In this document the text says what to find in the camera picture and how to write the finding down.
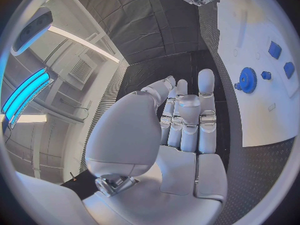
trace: white panel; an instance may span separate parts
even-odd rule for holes
[[[232,85],[245,67],[253,68],[257,87],[251,94],[235,90],[242,125],[243,147],[261,146],[295,137],[299,130],[300,96],[298,75],[287,79],[284,65],[293,62],[276,26],[252,0],[220,0],[218,3],[218,53]],[[282,52],[278,60],[269,53],[271,41]],[[272,80],[261,73],[271,72]]]

